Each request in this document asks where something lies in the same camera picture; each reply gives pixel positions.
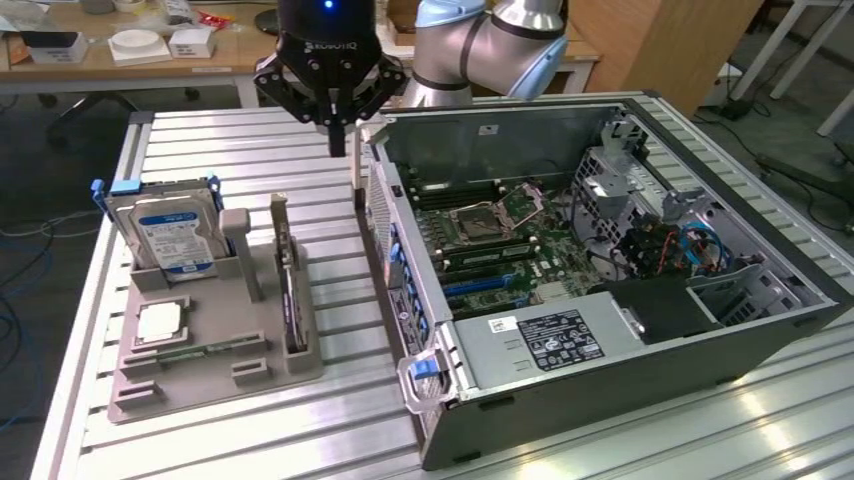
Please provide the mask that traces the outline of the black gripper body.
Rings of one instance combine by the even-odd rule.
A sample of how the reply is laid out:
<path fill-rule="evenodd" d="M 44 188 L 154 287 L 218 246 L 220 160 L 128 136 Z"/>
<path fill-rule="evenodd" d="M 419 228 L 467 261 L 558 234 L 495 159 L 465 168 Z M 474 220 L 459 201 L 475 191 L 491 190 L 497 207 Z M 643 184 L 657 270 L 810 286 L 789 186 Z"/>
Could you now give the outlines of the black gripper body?
<path fill-rule="evenodd" d="M 280 1 L 276 59 L 296 77 L 276 95 L 303 122 L 348 125 L 360 105 L 356 87 L 378 64 L 372 1 Z"/>

